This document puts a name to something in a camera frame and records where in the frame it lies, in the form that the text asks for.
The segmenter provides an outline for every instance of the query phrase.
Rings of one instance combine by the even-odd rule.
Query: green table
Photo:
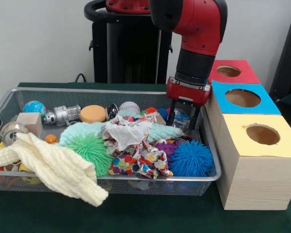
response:
[[[20,86],[163,91],[165,85],[20,83]],[[286,211],[224,211],[215,183],[202,197],[110,194],[95,208],[58,193],[0,192],[0,232],[291,233]]]

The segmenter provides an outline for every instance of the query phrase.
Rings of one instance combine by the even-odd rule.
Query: mesh bin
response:
[[[62,105],[68,107],[76,104],[85,107],[91,104],[107,106],[110,103],[115,103],[119,106],[125,101],[134,101],[141,109],[151,106],[168,108],[171,104],[164,92],[16,88],[6,93],[0,102],[0,130],[21,112],[27,102],[32,100],[44,103],[50,110]],[[181,105],[181,108],[187,112],[193,112],[190,106]],[[211,182],[221,176],[221,168],[204,108],[201,109],[196,125],[196,129],[193,131],[194,139],[208,145],[213,155],[214,166],[209,177],[174,176],[149,180],[148,178],[140,178],[134,175],[107,175],[98,178],[98,184],[110,193],[117,194],[202,196]],[[59,139],[65,128],[66,126],[44,125],[41,138],[43,139],[51,133],[55,134]],[[39,181],[34,173],[8,171],[0,171],[0,190],[51,191]]]

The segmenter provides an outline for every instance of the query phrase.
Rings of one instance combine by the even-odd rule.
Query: blue box lid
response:
[[[281,114],[261,84],[212,81],[212,88],[222,113]]]

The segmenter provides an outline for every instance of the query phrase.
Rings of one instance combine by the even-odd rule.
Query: red robot arm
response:
[[[207,84],[227,21],[225,0],[149,0],[153,23],[182,35],[177,71],[167,83],[173,100],[168,124],[174,121],[177,101],[196,107],[189,129],[195,127],[200,106],[210,94]]]

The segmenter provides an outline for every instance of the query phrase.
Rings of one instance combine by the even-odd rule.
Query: wooden block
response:
[[[40,113],[20,113],[16,121],[24,124],[29,132],[40,137],[42,132]]]
[[[216,147],[225,210],[285,210],[291,199],[291,128],[280,115],[223,114]]]
[[[209,83],[254,83],[260,81],[246,60],[215,60],[212,66]]]
[[[280,115],[280,111],[260,84],[213,81],[210,98],[205,107],[215,141],[222,113]]]
[[[166,125],[166,121],[163,119],[163,117],[159,114],[156,116],[157,123],[160,125]]]

